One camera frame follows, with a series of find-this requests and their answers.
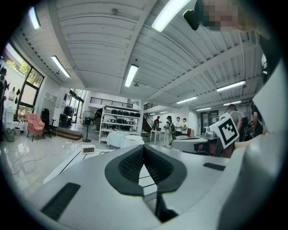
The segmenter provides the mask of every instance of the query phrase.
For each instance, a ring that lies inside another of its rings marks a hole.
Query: black chair
[[[53,123],[54,123],[54,119],[52,119],[52,125],[50,125],[50,120],[49,120],[49,110],[48,109],[44,109],[42,112],[41,112],[41,119],[43,121],[43,123],[45,124],[44,126],[44,129],[47,130],[46,133],[43,133],[43,134],[48,134],[48,136],[51,138],[51,135],[50,135],[50,130],[56,128],[55,126],[53,126]]]

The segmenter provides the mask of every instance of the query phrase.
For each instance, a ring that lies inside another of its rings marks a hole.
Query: black backpack
[[[175,132],[175,125],[172,123],[171,124],[171,132],[174,133]]]

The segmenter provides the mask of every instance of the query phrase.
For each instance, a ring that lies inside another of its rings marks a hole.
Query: white shelving unit
[[[110,112],[107,112],[109,110],[122,110],[122,111],[127,111],[127,112],[133,112],[133,113],[136,113],[136,112],[140,112],[140,110],[138,109],[132,109],[132,108],[126,108],[126,107],[122,107],[122,106],[110,106],[110,105],[105,105],[103,107],[103,112],[102,112],[102,117],[101,117],[101,124],[100,124],[100,130],[99,130],[99,143],[100,142],[106,142],[107,141],[107,138],[106,137],[103,137],[103,132],[115,132],[113,129],[111,128],[104,128],[103,124],[113,124],[113,125],[124,125],[124,126],[131,126],[131,127],[135,127],[136,129],[136,132],[135,131],[125,131],[125,130],[117,130],[116,132],[117,133],[127,133],[127,134],[134,134],[134,135],[139,135],[140,132],[137,132],[138,131],[138,128],[139,128],[139,119],[143,118],[143,116],[140,116],[140,117],[131,117],[131,116],[127,116],[127,115],[118,115],[118,114],[112,114]],[[105,120],[105,116],[106,115],[109,115],[109,116],[116,116],[116,117],[125,117],[127,119],[131,119],[133,118],[134,121],[135,119],[137,119],[137,122],[136,124],[117,124],[117,123],[113,123],[113,122],[108,122],[108,121],[104,121]]]

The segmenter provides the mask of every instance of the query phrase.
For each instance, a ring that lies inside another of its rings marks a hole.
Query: fluorescent light
[[[56,56],[52,56],[51,58],[56,63],[56,65],[59,67],[59,69],[63,72],[63,74],[65,74],[66,77],[70,77],[70,75],[67,73],[67,71],[64,69],[64,67],[62,66],[62,64],[58,60],[58,58]]]
[[[231,104],[239,104],[241,103],[241,101],[238,101],[238,102],[231,102],[231,103],[227,103],[227,104],[224,104],[224,106],[228,106],[228,105],[231,105]]]
[[[30,19],[32,21],[32,24],[34,26],[34,29],[37,30],[39,29],[40,27],[40,23],[39,23],[39,20],[38,20],[38,17],[35,13],[35,9],[34,7],[32,7],[30,10],[29,10],[29,16],[30,16]]]
[[[170,0],[152,24],[152,28],[162,32],[173,17],[188,3],[190,0]]]
[[[202,111],[202,110],[210,110],[211,108],[205,108],[205,109],[199,109],[199,110],[196,110],[196,111]]]
[[[238,86],[241,86],[241,85],[244,85],[244,84],[245,84],[245,81],[239,81],[237,83],[230,84],[230,85],[224,86],[222,88],[218,88],[217,92],[221,92],[223,90],[227,90],[227,89],[230,89],[230,88],[235,88],[235,87],[238,87]]]
[[[133,80],[138,68],[139,67],[136,66],[136,65],[133,65],[133,64],[131,65],[129,73],[128,73],[128,76],[127,76],[127,79],[126,79],[126,82],[125,82],[125,86],[126,87],[130,87],[131,82],[132,82],[132,80]]]
[[[192,97],[192,98],[177,102],[177,104],[181,104],[181,103],[188,102],[188,101],[195,100],[195,99],[197,99],[197,97]]]

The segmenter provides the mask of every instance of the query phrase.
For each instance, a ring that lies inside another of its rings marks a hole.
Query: glossy floor
[[[69,155],[81,147],[82,140],[70,141],[62,137],[49,138],[39,136],[26,137],[21,134],[15,136],[14,142],[4,142],[0,145],[1,166],[6,178],[14,185],[15,190],[27,198],[43,185],[43,180],[57,168]],[[109,146],[102,142],[98,144],[99,134],[91,129],[88,138],[92,140],[98,149],[109,149]],[[150,138],[144,138],[147,144]],[[163,140],[157,144],[164,145]]]

